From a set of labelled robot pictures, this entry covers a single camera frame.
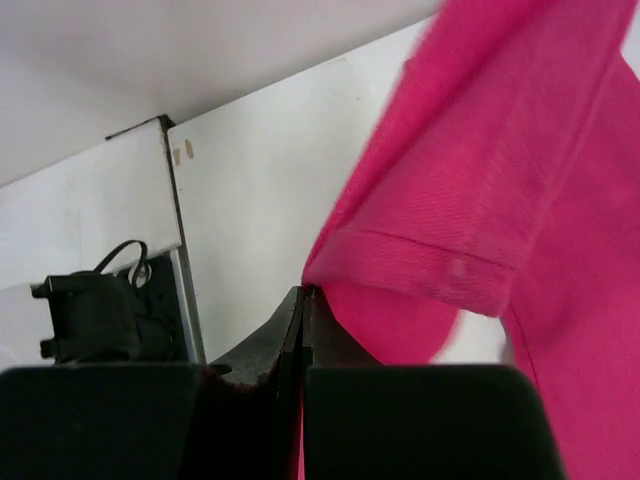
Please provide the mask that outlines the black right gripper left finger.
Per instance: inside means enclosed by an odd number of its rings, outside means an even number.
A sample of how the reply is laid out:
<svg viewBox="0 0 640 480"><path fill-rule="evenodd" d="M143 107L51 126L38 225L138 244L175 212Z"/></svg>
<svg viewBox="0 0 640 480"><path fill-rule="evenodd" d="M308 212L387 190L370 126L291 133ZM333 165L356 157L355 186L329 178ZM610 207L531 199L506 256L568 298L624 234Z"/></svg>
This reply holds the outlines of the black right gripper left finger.
<svg viewBox="0 0 640 480"><path fill-rule="evenodd" d="M1 376L5 479L289 479L304 292L209 365L18 367Z"/></svg>

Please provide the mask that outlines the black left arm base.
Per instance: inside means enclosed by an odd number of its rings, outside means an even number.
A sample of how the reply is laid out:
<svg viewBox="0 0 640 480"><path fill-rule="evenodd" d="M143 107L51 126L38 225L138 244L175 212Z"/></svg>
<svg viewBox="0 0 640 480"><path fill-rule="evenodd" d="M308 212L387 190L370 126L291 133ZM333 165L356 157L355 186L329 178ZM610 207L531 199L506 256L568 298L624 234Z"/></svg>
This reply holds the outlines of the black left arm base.
<svg viewBox="0 0 640 480"><path fill-rule="evenodd" d="M172 253L127 240L94 268L50 275L31 287L48 303L53 336L40 355L57 364L196 362Z"/></svg>

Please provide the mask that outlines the pink trousers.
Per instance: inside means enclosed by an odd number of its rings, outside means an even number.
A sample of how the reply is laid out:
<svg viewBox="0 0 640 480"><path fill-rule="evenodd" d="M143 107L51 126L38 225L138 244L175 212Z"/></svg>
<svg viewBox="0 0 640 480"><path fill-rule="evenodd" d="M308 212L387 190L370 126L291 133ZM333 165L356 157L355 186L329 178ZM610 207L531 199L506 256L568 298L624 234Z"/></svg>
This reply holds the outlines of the pink trousers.
<svg viewBox="0 0 640 480"><path fill-rule="evenodd" d="M388 364L499 319L572 479L639 475L632 1L448 1L307 258Z"/></svg>

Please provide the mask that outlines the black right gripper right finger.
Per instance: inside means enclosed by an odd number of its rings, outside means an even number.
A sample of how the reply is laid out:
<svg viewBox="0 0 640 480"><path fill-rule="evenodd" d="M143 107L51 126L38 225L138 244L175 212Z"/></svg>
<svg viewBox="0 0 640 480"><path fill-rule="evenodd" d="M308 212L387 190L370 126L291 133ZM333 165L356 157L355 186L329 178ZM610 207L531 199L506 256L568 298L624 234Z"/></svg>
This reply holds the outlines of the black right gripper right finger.
<svg viewBox="0 0 640 480"><path fill-rule="evenodd" d="M562 479L529 380L493 365L386 366L305 293L302 453L308 479Z"/></svg>

